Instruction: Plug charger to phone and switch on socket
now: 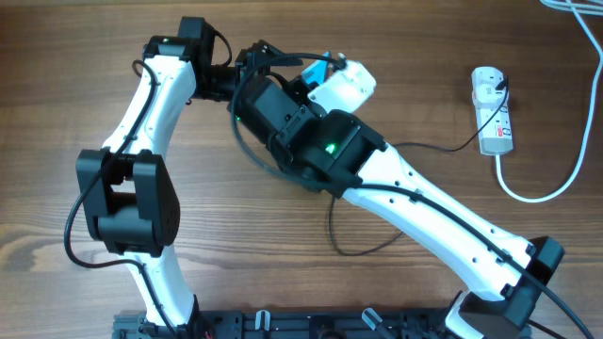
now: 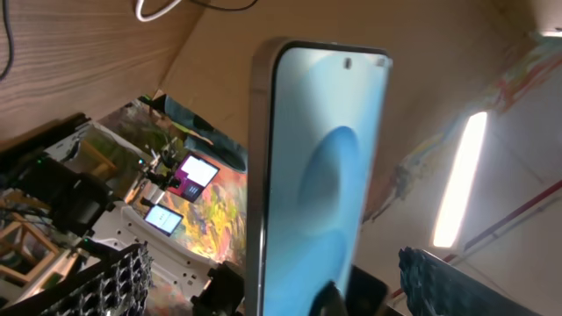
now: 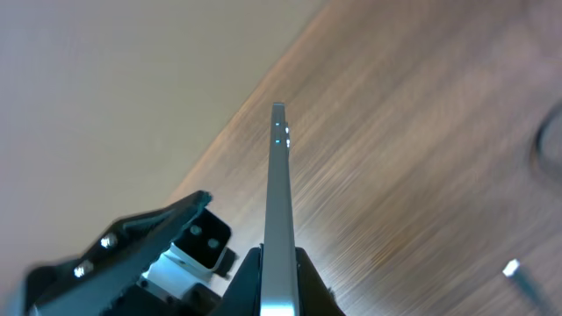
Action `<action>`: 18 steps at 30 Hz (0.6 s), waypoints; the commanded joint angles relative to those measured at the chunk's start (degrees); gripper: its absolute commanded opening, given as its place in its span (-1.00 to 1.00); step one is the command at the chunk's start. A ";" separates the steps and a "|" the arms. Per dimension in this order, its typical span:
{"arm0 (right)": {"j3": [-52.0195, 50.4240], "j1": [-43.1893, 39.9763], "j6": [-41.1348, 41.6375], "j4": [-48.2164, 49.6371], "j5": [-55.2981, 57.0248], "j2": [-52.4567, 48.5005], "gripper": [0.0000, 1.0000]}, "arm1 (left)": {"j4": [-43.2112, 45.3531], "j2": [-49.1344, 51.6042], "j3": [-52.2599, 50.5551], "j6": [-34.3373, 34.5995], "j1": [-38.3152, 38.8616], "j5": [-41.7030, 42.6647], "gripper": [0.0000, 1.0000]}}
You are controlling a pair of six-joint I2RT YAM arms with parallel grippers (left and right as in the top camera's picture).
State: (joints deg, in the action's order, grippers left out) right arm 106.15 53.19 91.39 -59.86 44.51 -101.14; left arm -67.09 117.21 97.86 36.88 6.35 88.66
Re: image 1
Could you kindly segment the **teal Galaxy smartphone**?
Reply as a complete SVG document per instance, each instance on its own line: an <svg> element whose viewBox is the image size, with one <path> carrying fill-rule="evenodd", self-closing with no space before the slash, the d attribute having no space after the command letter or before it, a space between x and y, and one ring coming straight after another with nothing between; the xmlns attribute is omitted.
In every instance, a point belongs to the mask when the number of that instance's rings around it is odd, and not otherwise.
<svg viewBox="0 0 603 339"><path fill-rule="evenodd" d="M322 85L328 77L329 65L326 60L314 59L313 63L301 72L303 84L309 89Z"/></svg>

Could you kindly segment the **white power strip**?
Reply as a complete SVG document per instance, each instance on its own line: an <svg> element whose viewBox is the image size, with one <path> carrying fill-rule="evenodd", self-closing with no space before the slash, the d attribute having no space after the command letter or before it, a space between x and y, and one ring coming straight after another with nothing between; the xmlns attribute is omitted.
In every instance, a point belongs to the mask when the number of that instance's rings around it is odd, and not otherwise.
<svg viewBox="0 0 603 339"><path fill-rule="evenodd" d="M474 84L499 83L504 81L503 101L493 107L475 107L478 127L478 141L483 155L496 156L509 153L513 149L511 119L508 107L509 80L500 70L481 66L471 74L472 91Z"/></svg>

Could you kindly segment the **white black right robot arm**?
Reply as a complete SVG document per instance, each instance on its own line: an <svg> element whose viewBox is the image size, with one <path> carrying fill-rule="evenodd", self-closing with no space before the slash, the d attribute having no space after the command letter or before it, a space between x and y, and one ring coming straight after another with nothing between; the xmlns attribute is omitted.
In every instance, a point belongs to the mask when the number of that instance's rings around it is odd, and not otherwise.
<svg viewBox="0 0 603 339"><path fill-rule="evenodd" d="M274 159L269 172L366 209L444 262L465 284L445 318L461 338L515 338L529 324L564 251L552 238L499 229L415 171L356 110L376 87L363 70L310 86L240 78L235 127L248 128Z"/></svg>

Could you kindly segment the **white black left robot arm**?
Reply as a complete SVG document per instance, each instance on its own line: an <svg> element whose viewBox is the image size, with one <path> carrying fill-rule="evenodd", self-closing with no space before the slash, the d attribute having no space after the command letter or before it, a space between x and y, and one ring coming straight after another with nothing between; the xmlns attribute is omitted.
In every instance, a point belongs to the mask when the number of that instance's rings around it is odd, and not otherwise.
<svg viewBox="0 0 603 339"><path fill-rule="evenodd" d="M139 86L119 126L98 150L76 160L80 194L67 217L64 248L78 266L127 266L146 305L137 335L194 338L203 321L174 249L180 202L165 157L180 115L193 99L227 102L261 62L298 66L259 41L213 61L223 35L201 17L184 17L174 36L155 35L132 63Z"/></svg>

